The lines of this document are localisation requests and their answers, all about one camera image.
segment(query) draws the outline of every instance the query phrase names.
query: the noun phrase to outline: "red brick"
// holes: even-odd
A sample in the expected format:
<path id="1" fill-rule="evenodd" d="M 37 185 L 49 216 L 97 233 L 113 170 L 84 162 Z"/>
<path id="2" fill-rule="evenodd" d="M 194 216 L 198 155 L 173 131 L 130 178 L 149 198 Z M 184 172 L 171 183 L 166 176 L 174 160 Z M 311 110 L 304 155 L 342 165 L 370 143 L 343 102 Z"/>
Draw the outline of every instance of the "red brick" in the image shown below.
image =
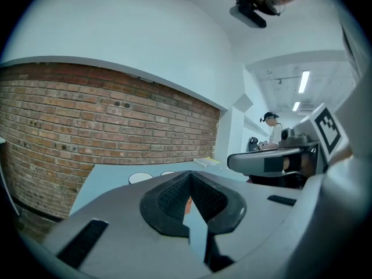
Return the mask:
<path id="1" fill-rule="evenodd" d="M 190 97 L 189 95 L 186 95 L 186 94 L 183 94 L 183 93 L 178 92 L 176 94 L 173 94 L 173 98 L 175 100 L 182 101 L 184 103 L 187 103 L 189 105 L 192 105 L 193 98 Z"/>
<path id="2" fill-rule="evenodd" d="M 151 151 L 164 151 L 164 145 L 151 145 Z"/>
<path id="3" fill-rule="evenodd" d="M 102 163 L 102 158 L 72 154 L 72 160 L 88 163 Z"/>
<path id="4" fill-rule="evenodd" d="M 142 142 L 143 138 L 142 137 L 136 137 L 134 135 L 128 135 L 126 141 L 127 142 Z"/>
<path id="5" fill-rule="evenodd" d="M 48 89 L 56 89 L 56 90 L 66 90 L 67 89 L 67 84 L 65 84 L 65 83 L 47 82 L 46 88 L 48 88 Z"/>
<path id="6" fill-rule="evenodd" d="M 169 145 L 165 146 L 165 151 L 187 151 L 188 146 Z"/>
<path id="7" fill-rule="evenodd" d="M 184 133 L 184 132 L 185 132 L 185 128 L 184 128 L 184 127 L 174 126 L 174 127 L 173 127 L 173 131 L 174 131 L 175 133 Z"/>
<path id="8" fill-rule="evenodd" d="M 66 83 L 86 85 L 88 84 L 88 79 L 80 76 L 63 76 L 63 81 Z"/>
<path id="9" fill-rule="evenodd" d="M 39 130 L 39 136 L 44 138 L 49 138 L 50 140 L 57 141 L 58 140 L 58 134 L 56 133 L 50 133 L 48 131 Z"/>
<path id="10" fill-rule="evenodd" d="M 66 126 L 60 126 L 60 125 L 54 125 L 54 131 L 57 133 L 64 133 L 64 134 L 70 134 L 70 135 L 77 135 L 78 129 L 66 127 Z"/>
<path id="11" fill-rule="evenodd" d="M 112 91 L 110 92 L 110 97 L 113 99 L 125 100 L 126 94 L 121 92 Z"/>
<path id="12" fill-rule="evenodd" d="M 189 105 L 187 108 L 192 112 L 196 112 L 196 113 L 199 113 L 199 114 L 202 114 L 202 115 L 204 114 L 204 110 L 202 110 L 200 108 L 196 108 L 195 106 Z"/>
<path id="13" fill-rule="evenodd" d="M 47 114 L 54 114 L 56 111 L 56 108 L 54 106 L 45 105 L 44 106 L 44 112 Z"/>
<path id="14" fill-rule="evenodd" d="M 162 164 L 164 162 L 164 158 L 151 158 L 150 164 Z"/>
<path id="15" fill-rule="evenodd" d="M 148 158 L 120 158 L 118 164 L 149 164 L 150 159 Z"/>
<path id="16" fill-rule="evenodd" d="M 76 104 L 75 101 L 57 99 L 57 98 L 45 98 L 44 102 L 48 105 L 61 106 L 63 108 L 69 108 L 69 109 L 74 109 L 75 104 Z"/>
<path id="17" fill-rule="evenodd" d="M 71 118 L 65 118 L 65 117 L 59 118 L 59 124 L 61 125 L 71 126 L 73 121 L 74 120 Z"/>
<path id="18" fill-rule="evenodd" d="M 94 105 L 91 103 L 84 103 L 84 102 L 76 102 L 76 109 L 87 110 L 87 111 L 98 112 L 98 113 L 106 112 L 105 105 Z"/>
<path id="19" fill-rule="evenodd" d="M 121 106 L 122 105 L 120 101 L 110 99 L 110 98 L 104 98 L 104 97 L 101 97 L 99 99 L 99 103 L 101 105 L 109 105 L 109 106 Z"/>
<path id="20" fill-rule="evenodd" d="M 103 142 L 102 147 L 105 149 L 117 149 L 116 142 Z"/>
<path id="21" fill-rule="evenodd" d="M 79 168 L 79 163 L 74 162 L 74 161 L 64 160 L 64 159 L 56 159 L 56 164 L 67 166 L 67 167 L 72 167 L 73 169 Z"/>
<path id="22" fill-rule="evenodd" d="M 190 116 L 191 115 L 191 112 L 189 110 L 178 108 L 176 106 L 171 106 L 170 107 L 170 110 L 171 110 L 171 112 L 182 114 L 182 115 L 186 115 L 186 116 Z"/>
<path id="23" fill-rule="evenodd" d="M 120 130 L 120 126 L 119 125 L 108 125 L 108 124 L 106 124 L 103 127 L 103 130 L 107 131 L 109 133 L 118 133 L 119 130 Z"/>
<path id="24" fill-rule="evenodd" d="M 128 87 L 128 86 L 125 86 L 125 85 L 121 85 L 121 84 L 112 83 L 110 81 L 107 81 L 103 85 L 103 87 L 105 89 L 108 89 L 108 90 L 120 91 L 120 92 L 125 92 L 125 93 L 128 93 L 128 94 L 134 94 L 134 91 L 135 91 L 134 88 L 131 88 L 131 87 Z"/>
<path id="25" fill-rule="evenodd" d="M 108 141 L 126 141 L 127 136 L 124 134 L 95 133 L 94 138 Z"/>
<path id="26" fill-rule="evenodd" d="M 104 158 L 103 159 L 104 164 L 117 164 L 116 158 Z"/>
<path id="27" fill-rule="evenodd" d="M 127 158 L 142 158 L 142 152 L 125 152 L 124 157 Z"/>
<path id="28" fill-rule="evenodd" d="M 73 110 L 73 109 L 56 108 L 56 115 L 79 118 L 80 117 L 80 111 L 79 110 Z"/>
<path id="29" fill-rule="evenodd" d="M 152 136 L 152 130 L 145 128 L 134 128 L 134 127 L 124 127 L 120 128 L 120 132 L 124 134 L 134 134 L 141 136 Z"/>
<path id="30" fill-rule="evenodd" d="M 133 102 L 133 103 L 138 103 L 140 105 L 152 106 L 153 108 L 155 108 L 157 104 L 156 101 L 152 101 L 147 98 L 141 98 L 141 97 L 132 96 L 132 95 L 126 95 L 125 100 L 129 102 Z"/>
<path id="31" fill-rule="evenodd" d="M 185 133 L 202 134 L 202 131 L 199 129 L 185 128 Z"/>
<path id="32" fill-rule="evenodd" d="M 171 141 L 171 144 L 172 144 L 172 145 L 182 145 L 183 143 L 184 143 L 184 141 L 181 140 L 181 139 L 173 139 L 173 140 Z"/>
<path id="33" fill-rule="evenodd" d="M 60 134 L 59 135 L 59 141 L 60 142 L 67 142 L 68 144 L 71 143 L 71 136 L 66 134 Z"/>
<path id="34" fill-rule="evenodd" d="M 177 120 L 186 120 L 186 116 L 182 114 L 176 114 L 175 119 Z"/>
<path id="35" fill-rule="evenodd" d="M 167 104 L 165 104 L 165 103 L 158 102 L 157 107 L 158 107 L 159 109 L 163 109 L 163 110 L 168 110 L 168 111 L 170 111 L 170 105 L 167 105 Z"/>
<path id="36" fill-rule="evenodd" d="M 90 121 L 81 121 L 81 120 L 75 120 L 72 123 L 72 126 L 73 127 L 78 127 L 78 128 L 94 129 L 94 130 L 102 130 L 102 128 L 103 128 L 102 123 L 90 122 Z"/>
<path id="37" fill-rule="evenodd" d="M 188 134 L 184 134 L 184 133 L 167 133 L 167 137 L 180 138 L 180 139 L 183 139 L 183 140 L 187 140 L 189 138 Z"/>
<path id="38" fill-rule="evenodd" d="M 87 163 L 80 163 L 80 169 L 81 170 L 89 170 L 91 171 L 94 167 L 94 164 L 87 164 Z"/>
<path id="39" fill-rule="evenodd" d="M 40 116 L 40 120 L 48 121 L 48 122 L 52 122 L 52 123 L 59 123 L 59 117 L 46 115 L 46 114 L 42 114 Z"/>
<path id="40" fill-rule="evenodd" d="M 124 157 L 124 151 L 117 150 L 105 150 L 105 149 L 94 149 L 93 154 L 97 156 L 107 156 L 107 157 Z"/>
<path id="41" fill-rule="evenodd" d="M 157 137 L 144 137 L 144 143 L 145 144 L 169 145 L 171 144 L 171 139 L 170 138 L 157 138 Z"/>
<path id="42" fill-rule="evenodd" d="M 150 98 L 151 97 L 151 92 L 144 91 L 144 90 L 135 90 L 135 94 L 140 96 L 140 97 L 145 97 L 145 98 Z"/>
<path id="43" fill-rule="evenodd" d="M 95 113 L 81 112 L 81 118 L 84 120 L 94 120 Z"/>
<path id="44" fill-rule="evenodd" d="M 127 143 L 119 143 L 119 149 L 122 150 L 136 150 L 136 151 L 148 151 L 150 150 L 150 145 L 144 144 L 127 144 Z"/>
<path id="45" fill-rule="evenodd" d="M 144 121 L 129 120 L 129 126 L 131 126 L 131 127 L 140 127 L 140 128 L 144 128 L 145 125 L 146 125 L 146 122 L 144 122 Z"/>
<path id="46" fill-rule="evenodd" d="M 66 90 L 67 91 L 78 92 L 80 90 L 80 86 L 79 85 L 68 84 Z"/>
<path id="47" fill-rule="evenodd" d="M 161 110 L 161 109 L 149 108 L 148 112 L 149 112 L 149 114 L 168 117 L 168 118 L 173 118 L 173 119 L 174 119 L 174 116 L 175 116 L 174 113 L 166 111 L 166 110 Z"/>
<path id="48" fill-rule="evenodd" d="M 71 152 L 60 151 L 60 157 L 65 159 L 71 159 Z"/>
<path id="49" fill-rule="evenodd" d="M 83 101 L 84 102 L 91 102 L 91 103 L 97 103 L 99 97 L 93 96 L 93 95 L 83 95 Z"/>
<path id="50" fill-rule="evenodd" d="M 86 94 L 92 94 L 92 95 L 99 95 L 99 96 L 104 96 L 108 97 L 109 96 L 109 91 L 99 89 L 99 88 L 93 88 L 93 87 L 81 87 L 80 88 L 81 93 L 86 93 Z"/>
<path id="51" fill-rule="evenodd" d="M 85 129 L 79 129 L 79 136 L 80 137 L 93 137 L 93 131 L 85 130 Z"/>
<path id="52" fill-rule="evenodd" d="M 132 112 L 130 110 L 123 110 L 123 117 L 128 117 L 137 120 L 146 120 L 146 121 L 154 121 L 154 116 Z"/>
<path id="53" fill-rule="evenodd" d="M 169 121 L 169 119 L 165 118 L 165 117 L 159 117 L 159 116 L 155 117 L 155 122 L 157 122 L 157 123 L 168 124 L 168 121 Z"/>
<path id="54" fill-rule="evenodd" d="M 94 139 L 80 138 L 80 137 L 71 137 L 71 143 L 76 144 L 76 145 L 95 146 L 95 147 L 100 147 L 102 145 L 102 142 L 100 141 L 96 141 Z"/>
<path id="55" fill-rule="evenodd" d="M 209 126 L 204 126 L 204 125 L 199 125 L 199 129 L 205 130 L 205 131 L 216 131 L 216 128 L 214 127 L 209 127 Z"/>
<path id="56" fill-rule="evenodd" d="M 186 121 L 191 122 L 191 123 L 195 123 L 195 124 L 203 124 L 203 120 L 196 119 L 196 118 L 193 118 L 193 117 L 187 117 Z"/>
<path id="57" fill-rule="evenodd" d="M 93 154 L 93 149 L 92 148 L 87 148 L 87 147 L 79 147 L 79 153 L 81 154 L 87 154 L 87 155 L 92 155 Z"/>
<path id="58" fill-rule="evenodd" d="M 91 171 L 90 170 L 76 170 L 75 173 L 77 176 L 88 177 Z"/>
<path id="59" fill-rule="evenodd" d="M 96 121 L 100 121 L 100 122 L 104 122 L 104 123 L 110 123 L 110 124 L 128 125 L 129 119 L 97 114 L 96 115 Z"/>
<path id="60" fill-rule="evenodd" d="M 44 154 L 48 154 L 48 155 L 59 157 L 59 152 L 60 151 L 54 150 L 54 149 L 49 149 L 49 148 L 40 146 L 39 147 L 39 152 L 44 153 Z"/>
<path id="61" fill-rule="evenodd" d="M 132 110 L 136 111 L 136 112 L 141 112 L 141 113 L 147 113 L 147 106 L 144 106 L 144 105 L 135 105 L 135 104 L 132 104 Z"/>
<path id="62" fill-rule="evenodd" d="M 169 119 L 169 124 L 176 125 L 176 126 L 181 126 L 181 127 L 190 127 L 189 122 L 178 121 L 178 120 L 173 120 L 173 119 Z"/>
<path id="63" fill-rule="evenodd" d="M 153 136 L 154 137 L 165 137 L 166 132 L 165 131 L 159 131 L 159 130 L 154 130 L 153 131 Z"/>
<path id="64" fill-rule="evenodd" d="M 112 108 L 110 106 L 107 107 L 106 113 L 110 115 L 116 115 L 116 116 L 121 116 L 123 113 L 122 109 L 119 108 Z"/>
<path id="65" fill-rule="evenodd" d="M 47 139 L 42 139 L 41 145 L 47 146 L 47 147 L 51 148 L 53 146 L 53 142 L 52 141 L 48 141 Z"/>
<path id="66" fill-rule="evenodd" d="M 169 157 L 169 152 L 143 152 L 144 158 Z"/>
<path id="67" fill-rule="evenodd" d="M 151 122 L 146 122 L 145 125 L 146 128 L 150 129 L 156 129 L 156 130 L 164 130 L 164 131 L 173 131 L 173 126 L 170 125 L 164 125 L 164 124 L 157 124 L 157 123 L 151 123 Z"/>
<path id="68" fill-rule="evenodd" d="M 53 129 L 54 129 L 54 124 L 44 122 L 44 123 L 42 124 L 42 129 L 49 130 L 49 131 L 53 131 Z"/>

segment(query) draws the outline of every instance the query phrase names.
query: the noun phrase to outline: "black device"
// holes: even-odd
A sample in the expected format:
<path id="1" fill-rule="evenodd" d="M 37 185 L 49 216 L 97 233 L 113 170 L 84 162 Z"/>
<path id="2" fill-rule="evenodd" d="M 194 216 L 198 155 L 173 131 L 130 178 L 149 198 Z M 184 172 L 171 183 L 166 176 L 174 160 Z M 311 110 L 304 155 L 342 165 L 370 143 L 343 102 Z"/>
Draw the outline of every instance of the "black device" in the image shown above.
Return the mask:
<path id="1" fill-rule="evenodd" d="M 275 113 L 271 113 L 271 112 L 267 112 L 265 115 L 263 115 L 261 118 L 260 118 L 260 122 L 265 122 L 267 118 L 279 118 L 279 115 L 275 114 Z"/>
<path id="2" fill-rule="evenodd" d="M 251 28 L 266 28 L 266 21 L 256 13 L 259 10 L 267 15 L 279 16 L 266 5 L 257 5 L 251 0 L 236 0 L 237 4 L 230 9 L 230 14 Z"/>

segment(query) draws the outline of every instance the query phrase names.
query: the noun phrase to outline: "white wall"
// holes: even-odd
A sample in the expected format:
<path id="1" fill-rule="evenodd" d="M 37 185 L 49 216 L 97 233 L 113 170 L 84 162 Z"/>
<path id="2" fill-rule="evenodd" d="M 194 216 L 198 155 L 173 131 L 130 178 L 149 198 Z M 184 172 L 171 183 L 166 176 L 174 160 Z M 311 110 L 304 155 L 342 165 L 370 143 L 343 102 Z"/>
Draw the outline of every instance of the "white wall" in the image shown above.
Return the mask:
<path id="1" fill-rule="evenodd" d="M 243 82 L 224 31 L 185 0 L 36 0 L 1 62 L 93 64 L 228 109 Z"/>
<path id="2" fill-rule="evenodd" d="M 256 127 L 261 129 L 262 135 L 265 135 L 265 133 L 268 135 L 271 133 L 269 129 L 270 127 L 267 126 L 266 123 L 260 123 L 260 118 L 269 111 L 261 87 L 256 77 L 247 71 L 245 67 L 243 75 L 245 92 L 253 103 L 253 105 L 245 112 L 245 116 L 248 117 Z"/>
<path id="3" fill-rule="evenodd" d="M 297 113 L 281 113 L 279 115 L 278 122 L 283 124 L 285 128 L 293 128 L 294 125 L 298 124 L 305 116 L 299 116 Z"/>

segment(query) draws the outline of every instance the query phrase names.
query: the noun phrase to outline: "fluorescent light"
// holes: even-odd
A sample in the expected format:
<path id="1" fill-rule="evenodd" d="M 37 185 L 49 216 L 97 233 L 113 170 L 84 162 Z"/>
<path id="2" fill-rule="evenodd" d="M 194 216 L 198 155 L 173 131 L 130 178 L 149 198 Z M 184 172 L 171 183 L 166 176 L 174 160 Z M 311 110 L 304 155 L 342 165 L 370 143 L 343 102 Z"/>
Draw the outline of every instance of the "fluorescent light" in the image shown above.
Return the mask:
<path id="1" fill-rule="evenodd" d="M 296 112 L 299 106 L 300 106 L 300 102 L 297 101 L 295 103 L 295 106 L 293 107 L 293 111 Z"/>
<path id="2" fill-rule="evenodd" d="M 307 85 L 307 81 L 309 80 L 309 75 L 310 75 L 309 71 L 302 72 L 301 85 L 300 85 L 300 89 L 298 90 L 299 93 L 304 93 L 306 85 Z"/>

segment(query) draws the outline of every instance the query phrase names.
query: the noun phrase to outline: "gray machine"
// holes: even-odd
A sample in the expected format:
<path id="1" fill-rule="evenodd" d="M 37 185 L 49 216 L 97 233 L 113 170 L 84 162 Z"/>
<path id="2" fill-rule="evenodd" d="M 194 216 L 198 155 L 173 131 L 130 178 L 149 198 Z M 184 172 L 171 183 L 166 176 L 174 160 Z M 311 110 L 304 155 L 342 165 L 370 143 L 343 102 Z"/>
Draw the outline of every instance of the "gray machine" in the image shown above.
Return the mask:
<path id="1" fill-rule="evenodd" d="M 283 130 L 281 136 L 278 149 L 232 154 L 227 159 L 228 167 L 247 176 L 285 177 L 300 172 L 284 171 L 284 158 L 306 153 L 314 173 L 321 174 L 342 139 L 337 118 L 324 104 L 294 128 Z"/>
<path id="2" fill-rule="evenodd" d="M 315 150 L 317 174 L 303 190 L 196 171 L 168 174 L 103 194 L 55 227 L 44 247 L 76 274 L 97 278 L 316 276 L 372 205 L 370 159 L 350 158 L 322 173 L 341 139 L 337 124 L 322 105 L 283 131 L 281 149 L 230 157 L 237 171 L 276 176 L 279 164 L 267 170 L 275 161 Z M 208 225 L 203 261 L 183 225 L 190 196 Z"/>

